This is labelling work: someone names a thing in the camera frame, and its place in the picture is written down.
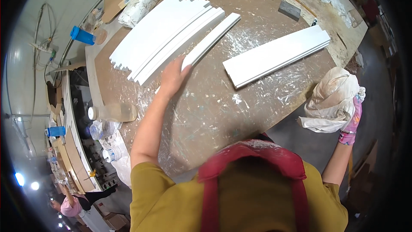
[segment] pink shirt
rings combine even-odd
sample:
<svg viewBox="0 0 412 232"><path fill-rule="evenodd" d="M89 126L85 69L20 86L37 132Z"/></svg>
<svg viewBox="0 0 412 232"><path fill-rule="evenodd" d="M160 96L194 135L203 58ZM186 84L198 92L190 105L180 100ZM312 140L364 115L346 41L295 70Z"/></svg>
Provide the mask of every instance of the pink shirt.
<svg viewBox="0 0 412 232"><path fill-rule="evenodd" d="M87 198L83 194L73 194L77 197L82 197L87 200ZM76 197L74 198L74 205L73 207L70 206L69 204L69 199L67 197L63 200L63 203L60 206L60 212L61 214L65 215L66 217L74 217L75 215L79 214L82 211L82 206L79 203L79 199Z"/></svg>

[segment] blue container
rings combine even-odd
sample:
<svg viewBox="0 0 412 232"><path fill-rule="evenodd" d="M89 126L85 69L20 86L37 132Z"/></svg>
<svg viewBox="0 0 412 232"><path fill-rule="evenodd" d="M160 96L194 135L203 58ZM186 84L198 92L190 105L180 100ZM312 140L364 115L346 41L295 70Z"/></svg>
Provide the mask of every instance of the blue container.
<svg viewBox="0 0 412 232"><path fill-rule="evenodd" d="M91 33L85 32L84 30L80 29L77 26L73 26L72 31L70 32L70 36L72 39L77 41L84 42L86 44L94 45L94 41L96 40L96 36Z"/></svg>
<svg viewBox="0 0 412 232"><path fill-rule="evenodd" d="M66 134L66 128L64 126L49 127L44 130L47 136L64 136Z"/></svg>

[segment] white wall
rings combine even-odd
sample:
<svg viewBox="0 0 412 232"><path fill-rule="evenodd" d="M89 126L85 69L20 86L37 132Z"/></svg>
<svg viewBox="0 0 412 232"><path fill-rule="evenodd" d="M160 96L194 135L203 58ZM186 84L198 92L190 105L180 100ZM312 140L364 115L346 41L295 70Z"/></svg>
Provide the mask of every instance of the white wall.
<svg viewBox="0 0 412 232"><path fill-rule="evenodd" d="M70 31L74 25L79 25L82 19L98 0L28 0L17 21L11 44L7 55L7 83L9 100L13 114L31 114L34 90L36 84L36 102L34 114L49 114L46 105L46 87L44 82L44 71L36 72L34 80L33 72L33 48L28 42L33 42L34 31L37 23L39 9L43 3L49 3L55 18L52 17L52 28L56 27L55 37L52 41L52 48L57 52L55 63L57 66L62 54L70 41ZM40 22L37 42L40 43L49 37L49 15L47 8L44 8L42 20ZM41 53L39 62L48 62L50 54ZM84 44L75 42L70 49L66 59L84 59ZM9 102L5 90L6 82L2 81L2 107L5 113L10 114ZM32 138L34 147L38 154L44 149L44 128L47 125L47 118L33 118L33 122L25 122L26 132ZM8 138L9 147L21 147L21 142Z"/></svg>

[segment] hand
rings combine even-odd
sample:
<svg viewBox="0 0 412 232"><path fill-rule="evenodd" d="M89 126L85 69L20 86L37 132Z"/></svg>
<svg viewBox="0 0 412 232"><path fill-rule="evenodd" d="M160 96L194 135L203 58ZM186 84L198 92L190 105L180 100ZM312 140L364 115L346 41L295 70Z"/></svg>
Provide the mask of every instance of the hand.
<svg viewBox="0 0 412 232"><path fill-rule="evenodd" d="M353 145L355 142L356 131L358 130L360 117L362 116L362 102L359 95L356 94L353 97L353 105L355 107L355 113L349 124L340 132L339 142L346 145Z"/></svg>
<svg viewBox="0 0 412 232"><path fill-rule="evenodd" d="M192 68L191 65L188 65L181 71L184 58L184 55L178 56L162 72L162 81L160 82L158 94L164 95L168 100L178 92L183 80Z"/></svg>

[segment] water bottle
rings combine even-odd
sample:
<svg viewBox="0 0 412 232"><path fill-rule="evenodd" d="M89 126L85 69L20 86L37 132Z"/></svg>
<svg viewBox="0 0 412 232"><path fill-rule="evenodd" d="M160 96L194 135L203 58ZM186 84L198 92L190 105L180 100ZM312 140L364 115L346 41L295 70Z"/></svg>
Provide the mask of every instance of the water bottle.
<svg viewBox="0 0 412 232"><path fill-rule="evenodd" d="M129 122L137 118L137 108L131 103L113 103L103 107L90 107L87 114L90 120Z"/></svg>

